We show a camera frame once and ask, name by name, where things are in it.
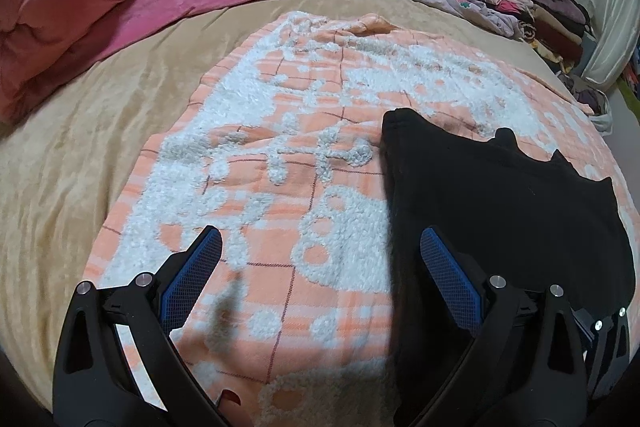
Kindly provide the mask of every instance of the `bed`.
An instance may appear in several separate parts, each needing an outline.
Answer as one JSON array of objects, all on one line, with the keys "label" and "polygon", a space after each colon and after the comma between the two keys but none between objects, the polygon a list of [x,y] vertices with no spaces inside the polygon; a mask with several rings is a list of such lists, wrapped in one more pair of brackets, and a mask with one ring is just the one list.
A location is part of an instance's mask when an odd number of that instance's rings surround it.
[{"label": "bed", "polygon": [[203,74],[292,11],[378,14],[478,48],[570,98],[528,44],[410,0],[260,0],[185,18],[98,62],[19,126],[0,127],[0,345],[47,407],[70,295],[141,149],[183,114]]}]

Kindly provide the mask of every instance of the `orange and white towel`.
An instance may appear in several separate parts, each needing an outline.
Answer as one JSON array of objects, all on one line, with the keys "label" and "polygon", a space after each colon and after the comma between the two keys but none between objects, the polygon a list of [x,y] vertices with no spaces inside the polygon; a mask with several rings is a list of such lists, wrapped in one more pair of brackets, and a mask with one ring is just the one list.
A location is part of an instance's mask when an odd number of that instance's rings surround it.
[{"label": "orange and white towel", "polygon": [[[638,264],[640,216],[575,101],[443,36],[372,14],[292,12],[205,74],[177,123],[148,140],[85,277],[129,283],[214,225],[223,260],[172,332],[202,387],[214,399],[235,391],[257,426],[391,425],[378,146],[382,116],[397,107],[478,140],[510,127],[534,158],[560,149],[580,174],[612,176]],[[629,320],[635,351],[638,298]]]}]

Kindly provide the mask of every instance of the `pile of folded clothes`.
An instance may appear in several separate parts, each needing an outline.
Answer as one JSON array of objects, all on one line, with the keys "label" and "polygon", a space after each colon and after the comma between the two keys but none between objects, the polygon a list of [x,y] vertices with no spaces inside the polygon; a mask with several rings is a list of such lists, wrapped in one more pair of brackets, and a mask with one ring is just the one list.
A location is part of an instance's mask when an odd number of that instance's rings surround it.
[{"label": "pile of folded clothes", "polygon": [[587,10],[575,0],[482,0],[513,15],[526,28],[526,40],[547,62],[565,73],[582,58],[582,38],[591,32]]}]

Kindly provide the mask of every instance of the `metal screw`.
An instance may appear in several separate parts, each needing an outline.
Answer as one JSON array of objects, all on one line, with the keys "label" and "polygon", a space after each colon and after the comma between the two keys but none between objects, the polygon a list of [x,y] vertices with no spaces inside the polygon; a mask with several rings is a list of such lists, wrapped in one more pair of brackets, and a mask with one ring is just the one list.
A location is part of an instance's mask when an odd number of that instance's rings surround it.
[{"label": "metal screw", "polygon": [[148,272],[141,273],[136,277],[136,286],[141,286],[143,288],[145,286],[149,286],[153,279],[154,279],[154,276],[152,276],[150,273]]},{"label": "metal screw", "polygon": [[551,292],[551,295],[555,297],[562,297],[564,295],[564,290],[559,284],[552,284],[549,286],[549,291]]},{"label": "metal screw", "polygon": [[489,277],[489,283],[494,288],[504,288],[505,286],[507,286],[507,281],[502,275],[492,275],[491,277]]},{"label": "metal screw", "polygon": [[85,293],[88,293],[90,289],[91,289],[91,283],[89,281],[82,281],[81,283],[79,283],[78,286],[76,286],[76,291],[80,295],[84,295]]}]

